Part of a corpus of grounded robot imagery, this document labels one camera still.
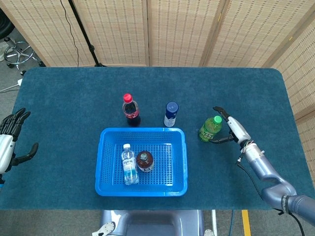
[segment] red bottle cap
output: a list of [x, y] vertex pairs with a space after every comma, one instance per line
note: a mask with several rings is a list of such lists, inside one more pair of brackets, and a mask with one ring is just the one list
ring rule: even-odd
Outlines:
[[132, 101], [132, 96], [131, 96], [131, 94], [130, 94], [130, 93], [126, 93], [126, 94], [124, 95], [124, 102], [129, 103], [129, 102], [131, 102], [131, 101]]

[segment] wooden panel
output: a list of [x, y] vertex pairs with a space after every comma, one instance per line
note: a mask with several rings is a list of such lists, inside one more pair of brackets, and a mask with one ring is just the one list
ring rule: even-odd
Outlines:
[[150, 1], [150, 64], [198, 66], [219, 0]]
[[293, 42], [274, 64], [285, 82], [296, 119], [315, 105], [315, 21]]
[[313, 185], [315, 186], [315, 117], [297, 125], [303, 145], [306, 162], [309, 167]]
[[305, 13], [301, 20], [295, 25], [291, 32], [284, 38], [282, 43], [266, 60], [262, 67], [270, 68], [282, 56], [282, 54], [292, 45], [292, 43], [303, 33], [303, 31], [315, 20], [315, 3]]
[[203, 52], [203, 55], [201, 57], [199, 66], [206, 66], [209, 62], [209, 59], [212, 55], [213, 48], [216, 44], [219, 32], [222, 27], [222, 22], [224, 21], [226, 12], [228, 10], [228, 7], [230, 5], [231, 0], [221, 0], [215, 15], [215, 22], [211, 28], [210, 34], [208, 36], [205, 50]]
[[313, 3], [231, 1], [207, 65], [261, 67]]
[[74, 2], [102, 64], [149, 64], [145, 0]]
[[[80, 66], [94, 65], [68, 1], [63, 4], [79, 49]], [[2, 0], [0, 8], [47, 66], [77, 66], [77, 51], [59, 0]]]

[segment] robot finger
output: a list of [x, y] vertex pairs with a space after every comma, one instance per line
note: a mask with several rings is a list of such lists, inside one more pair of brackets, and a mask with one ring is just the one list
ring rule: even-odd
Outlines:
[[18, 110], [10, 119], [10, 124], [8, 126], [8, 128], [3, 132], [4, 134], [11, 134], [12, 133], [12, 129], [17, 121], [17, 119], [25, 112], [25, 108], [22, 108], [20, 110]]
[[4, 131], [7, 129], [7, 126], [11, 120], [11, 117], [13, 115], [8, 115], [6, 118], [3, 119], [3, 121], [0, 124], [0, 134], [3, 134]]
[[26, 112], [22, 116], [18, 118], [18, 120], [15, 122], [15, 125], [13, 126], [11, 135], [13, 135], [13, 141], [16, 142], [18, 140], [19, 134], [21, 132], [22, 124], [24, 123], [25, 119], [29, 117], [31, 112]]

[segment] gray floor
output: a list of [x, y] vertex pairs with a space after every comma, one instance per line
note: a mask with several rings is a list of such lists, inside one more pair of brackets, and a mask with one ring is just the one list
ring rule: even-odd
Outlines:
[[[16, 40], [23, 39], [17, 30], [10, 35]], [[27, 70], [37, 66], [34, 61], [22, 67]], [[15, 68], [8, 68], [0, 62], [0, 90], [17, 84], [22, 78]], [[18, 87], [6, 93], [0, 93], [0, 120], [12, 112], [18, 94]], [[1, 236], [88, 236], [99, 227], [100, 210], [0, 210]], [[212, 228], [210, 212], [205, 211], [205, 226]], [[217, 211], [218, 235], [226, 236], [230, 226], [230, 210]], [[253, 236], [298, 236], [299, 227], [288, 215], [278, 216], [275, 210], [249, 211], [251, 232]], [[301, 220], [305, 235], [315, 235], [315, 229]], [[235, 211], [232, 234], [244, 235], [241, 211]]]

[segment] robotic arm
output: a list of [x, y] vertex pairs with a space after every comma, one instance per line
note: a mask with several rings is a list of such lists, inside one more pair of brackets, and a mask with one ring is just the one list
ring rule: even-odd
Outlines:
[[315, 226], [315, 200], [305, 195], [297, 195], [295, 188], [282, 178], [272, 167], [270, 162], [256, 143], [251, 140], [250, 135], [244, 127], [223, 108], [214, 107], [230, 127], [229, 135], [218, 140], [211, 140], [212, 143], [221, 144], [228, 141], [235, 141], [241, 146], [241, 158], [246, 157], [251, 168], [261, 181], [272, 182], [272, 186], [261, 191], [261, 198], [272, 208], [282, 209], [284, 213], [296, 213]]
[[37, 152], [38, 143], [35, 143], [27, 155], [15, 158], [15, 142], [18, 140], [25, 119], [30, 114], [30, 112], [25, 113], [25, 108], [22, 108], [0, 123], [0, 191], [4, 184], [2, 175], [10, 171], [12, 166], [31, 160]]

